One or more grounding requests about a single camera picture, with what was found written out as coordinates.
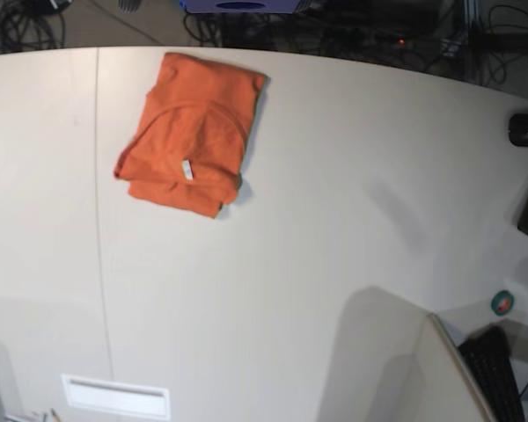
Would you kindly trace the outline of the orange t-shirt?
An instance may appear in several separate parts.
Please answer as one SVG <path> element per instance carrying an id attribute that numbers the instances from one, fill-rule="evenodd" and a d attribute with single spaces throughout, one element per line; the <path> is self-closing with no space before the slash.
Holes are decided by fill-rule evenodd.
<path id="1" fill-rule="evenodd" d="M 266 75 L 167 53 L 114 177 L 130 196 L 209 218 L 237 197 Z"/>

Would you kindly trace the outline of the blue box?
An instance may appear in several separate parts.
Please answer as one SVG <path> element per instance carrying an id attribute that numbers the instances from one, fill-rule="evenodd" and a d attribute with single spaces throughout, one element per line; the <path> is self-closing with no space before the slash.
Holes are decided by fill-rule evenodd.
<path id="1" fill-rule="evenodd" d="M 202 13 L 283 13 L 291 14 L 308 8 L 304 0 L 184 0 L 180 6 L 193 14 Z"/>

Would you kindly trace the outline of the green tape roll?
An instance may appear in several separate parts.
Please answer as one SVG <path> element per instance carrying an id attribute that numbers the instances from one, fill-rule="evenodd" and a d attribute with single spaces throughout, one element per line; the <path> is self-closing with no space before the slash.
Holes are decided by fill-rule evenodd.
<path id="1" fill-rule="evenodd" d="M 509 290 L 498 292 L 491 300 L 490 307 L 499 317 L 511 312 L 515 304 L 515 297 Z"/>

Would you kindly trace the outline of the black keyboard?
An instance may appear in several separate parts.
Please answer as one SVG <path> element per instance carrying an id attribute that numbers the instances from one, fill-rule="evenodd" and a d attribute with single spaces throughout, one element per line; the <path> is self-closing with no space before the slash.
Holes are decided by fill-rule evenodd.
<path id="1" fill-rule="evenodd" d="M 492 325 L 458 349 L 496 420 L 525 421 L 504 330 Z"/>

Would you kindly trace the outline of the black computer mouse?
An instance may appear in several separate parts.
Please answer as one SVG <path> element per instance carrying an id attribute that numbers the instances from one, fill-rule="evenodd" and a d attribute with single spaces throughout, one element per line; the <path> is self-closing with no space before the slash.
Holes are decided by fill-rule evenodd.
<path id="1" fill-rule="evenodd" d="M 528 113 L 515 113 L 510 117 L 508 135 L 513 145 L 528 148 Z"/>

